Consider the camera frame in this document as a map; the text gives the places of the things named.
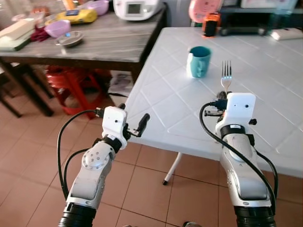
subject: black wire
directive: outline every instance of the black wire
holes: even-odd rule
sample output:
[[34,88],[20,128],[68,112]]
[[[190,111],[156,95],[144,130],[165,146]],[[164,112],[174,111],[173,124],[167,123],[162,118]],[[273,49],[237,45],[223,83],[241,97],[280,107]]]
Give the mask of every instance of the black wire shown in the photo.
[[262,159],[264,159],[270,166],[273,174],[274,174],[274,182],[275,182],[275,186],[274,186],[274,194],[275,194],[275,198],[277,199],[278,196],[278,188],[279,188],[279,179],[278,179],[278,173],[276,171],[276,168],[274,166],[274,164],[269,160],[269,158],[267,158],[266,156],[262,155],[260,152],[257,151],[257,149],[255,149],[256,153],[258,156],[260,156]]
[[59,179],[60,179],[60,184],[61,184],[61,189],[63,191],[63,195],[65,197],[65,199],[67,199],[68,193],[66,190],[66,187],[64,185],[64,181],[63,181],[63,177],[62,177],[62,169],[61,169],[61,157],[60,157],[60,152],[61,152],[61,137],[62,137],[62,133],[64,131],[64,129],[67,127],[67,125],[69,123],[71,123],[72,120],[74,120],[76,117],[82,115],[82,114],[86,114],[86,113],[94,113],[95,110],[84,110],[80,113],[77,113],[76,115],[74,115],[73,117],[71,117],[60,129],[59,134],[58,134],[58,140],[57,140],[57,161],[58,161],[58,174],[59,174]]
[[69,190],[68,190],[68,185],[67,185],[67,180],[66,180],[66,175],[67,175],[67,168],[68,168],[68,164],[70,163],[70,161],[72,160],[73,157],[75,157],[76,155],[82,153],[82,152],[85,152],[87,151],[89,148],[86,148],[86,149],[82,149],[82,150],[78,150],[76,151],[75,153],[73,153],[67,160],[66,164],[65,164],[65,167],[64,167],[64,172],[63,172],[63,181],[64,181],[64,185],[65,185],[65,189],[66,189],[66,192],[67,194],[69,193]]
[[239,151],[237,151],[235,148],[233,148],[231,145],[229,145],[228,143],[226,143],[224,140],[222,140],[221,138],[217,137],[215,134],[213,134],[211,131],[209,131],[209,129],[207,128],[207,126],[205,125],[204,121],[203,121],[203,112],[204,109],[208,106],[213,106],[214,102],[210,102],[210,103],[206,103],[201,107],[200,110],[200,114],[199,114],[199,118],[200,118],[200,123],[203,127],[203,129],[206,131],[206,133],[208,135],[210,135],[213,139],[215,139],[217,142],[221,143],[222,145],[224,145],[225,147],[227,147],[229,150],[231,150],[233,153],[235,153],[237,156],[239,156],[244,162],[246,162],[246,164],[252,168],[256,174],[262,179],[262,181],[265,183],[266,187],[269,190],[269,194],[270,194],[270,200],[271,200],[271,209],[273,211],[273,214],[276,213],[276,198],[275,198],[275,194],[273,192],[273,189],[270,186],[270,183],[268,182],[268,180],[266,179],[266,177],[262,174],[262,172],[254,165],[252,164],[243,154],[241,154]]

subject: purple bowl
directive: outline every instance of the purple bowl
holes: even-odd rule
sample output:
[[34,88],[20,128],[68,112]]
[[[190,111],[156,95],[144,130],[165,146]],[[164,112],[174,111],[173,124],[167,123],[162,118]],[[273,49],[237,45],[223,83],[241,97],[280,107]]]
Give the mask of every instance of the purple bowl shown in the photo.
[[108,11],[108,5],[108,0],[99,0],[89,3],[87,8],[94,9],[97,12],[98,16],[101,16],[103,14],[106,14]]
[[58,20],[46,26],[44,30],[53,38],[58,38],[71,30],[69,20]]

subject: teal mug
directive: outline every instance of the teal mug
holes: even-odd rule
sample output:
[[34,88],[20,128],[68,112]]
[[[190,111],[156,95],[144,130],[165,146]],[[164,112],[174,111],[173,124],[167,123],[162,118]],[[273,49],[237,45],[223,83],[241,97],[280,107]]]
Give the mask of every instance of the teal mug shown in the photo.
[[187,57],[187,75],[202,78],[206,75],[212,52],[203,46],[191,48]]

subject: dark wooden table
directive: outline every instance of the dark wooden table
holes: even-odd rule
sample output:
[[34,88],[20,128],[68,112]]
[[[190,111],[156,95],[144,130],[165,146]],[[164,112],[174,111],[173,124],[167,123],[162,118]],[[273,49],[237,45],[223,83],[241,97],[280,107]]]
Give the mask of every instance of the dark wooden table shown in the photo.
[[71,27],[72,31],[84,34],[84,42],[79,46],[62,49],[53,38],[30,43],[17,52],[0,52],[0,67],[44,115],[51,116],[53,111],[10,62],[130,71],[135,82],[165,26],[165,5],[158,14],[138,22],[121,20],[109,12],[91,24]]

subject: silver fork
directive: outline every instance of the silver fork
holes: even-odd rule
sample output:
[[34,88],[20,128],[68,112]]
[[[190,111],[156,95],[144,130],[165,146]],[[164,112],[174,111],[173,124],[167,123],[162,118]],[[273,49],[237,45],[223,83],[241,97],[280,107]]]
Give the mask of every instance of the silver fork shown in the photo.
[[228,65],[228,61],[225,61],[225,63],[222,62],[221,84],[225,89],[226,95],[227,95],[228,87],[232,82],[232,61],[229,62],[230,62],[229,65]]

